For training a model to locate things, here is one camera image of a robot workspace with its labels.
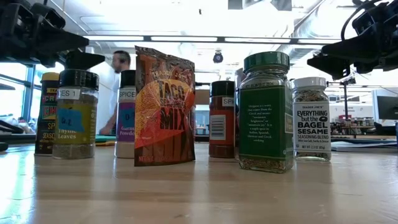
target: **security camera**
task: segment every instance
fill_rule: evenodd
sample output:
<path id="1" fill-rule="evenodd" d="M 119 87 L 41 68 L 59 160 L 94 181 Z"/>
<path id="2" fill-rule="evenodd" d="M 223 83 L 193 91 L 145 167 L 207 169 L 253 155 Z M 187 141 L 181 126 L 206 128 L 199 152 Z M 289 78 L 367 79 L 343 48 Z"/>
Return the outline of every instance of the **security camera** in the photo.
<path id="1" fill-rule="evenodd" d="M 221 63 L 221 62 L 223 62 L 223 60 L 224 60 L 224 57 L 221 54 L 221 51 L 217 50 L 216 53 L 214 54 L 213 62 L 214 63 Z"/>

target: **purple label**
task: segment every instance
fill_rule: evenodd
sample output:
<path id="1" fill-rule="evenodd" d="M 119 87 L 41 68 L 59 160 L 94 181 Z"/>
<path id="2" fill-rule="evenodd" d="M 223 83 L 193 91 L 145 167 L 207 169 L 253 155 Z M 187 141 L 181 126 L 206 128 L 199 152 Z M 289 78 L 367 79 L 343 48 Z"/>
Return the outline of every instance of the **purple label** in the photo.
<path id="1" fill-rule="evenodd" d="M 119 103 L 118 106 L 118 123 L 117 123 L 117 141 L 134 142 L 135 124 L 134 119 L 135 103 Z"/>

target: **taco seasoning mix packet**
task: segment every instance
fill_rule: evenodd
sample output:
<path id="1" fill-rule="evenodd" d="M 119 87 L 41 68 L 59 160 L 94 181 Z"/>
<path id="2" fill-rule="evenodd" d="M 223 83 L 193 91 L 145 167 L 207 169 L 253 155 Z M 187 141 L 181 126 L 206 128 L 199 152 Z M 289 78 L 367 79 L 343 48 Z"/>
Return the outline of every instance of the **taco seasoning mix packet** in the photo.
<path id="1" fill-rule="evenodd" d="M 136 46 L 134 166 L 195 160 L 195 64 Z"/>

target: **seasoning blend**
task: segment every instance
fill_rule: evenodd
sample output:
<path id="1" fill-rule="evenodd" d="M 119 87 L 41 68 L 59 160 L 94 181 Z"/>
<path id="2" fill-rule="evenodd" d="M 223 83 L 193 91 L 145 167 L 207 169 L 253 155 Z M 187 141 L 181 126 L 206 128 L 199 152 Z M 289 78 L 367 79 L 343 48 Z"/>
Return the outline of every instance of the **seasoning blend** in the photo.
<path id="1" fill-rule="evenodd" d="M 210 157 L 234 158 L 234 89 L 232 81 L 210 84 Z"/>
<path id="2" fill-rule="evenodd" d="M 52 154 L 59 78 L 60 74 L 55 72 L 47 72 L 42 76 L 42 97 L 37 119 L 35 156 L 51 156 Z"/>
<path id="3" fill-rule="evenodd" d="M 136 71 L 121 73 L 118 97 L 118 119 L 114 155 L 118 158 L 134 158 L 134 118 L 136 116 Z"/>
<path id="4" fill-rule="evenodd" d="M 240 86 L 239 164 L 283 173 L 293 167 L 292 92 L 289 56 L 262 52 L 244 59 Z"/>
<path id="5" fill-rule="evenodd" d="M 94 156 L 99 76 L 68 69 L 60 74 L 52 156 L 84 159 Z"/>
<path id="6" fill-rule="evenodd" d="M 294 151 L 296 159 L 330 161 L 329 97 L 326 79 L 293 80 Z"/>

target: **green cap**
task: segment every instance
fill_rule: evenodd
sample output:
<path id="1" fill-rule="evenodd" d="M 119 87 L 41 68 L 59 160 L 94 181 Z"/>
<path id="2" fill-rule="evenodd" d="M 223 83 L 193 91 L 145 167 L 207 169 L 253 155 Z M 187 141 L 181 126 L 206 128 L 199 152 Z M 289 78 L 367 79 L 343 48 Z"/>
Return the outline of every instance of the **green cap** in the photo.
<path id="1" fill-rule="evenodd" d="M 277 66 L 289 70 L 289 56 L 283 52 L 261 52 L 250 55 L 244 59 L 243 72 L 254 68 Z"/>

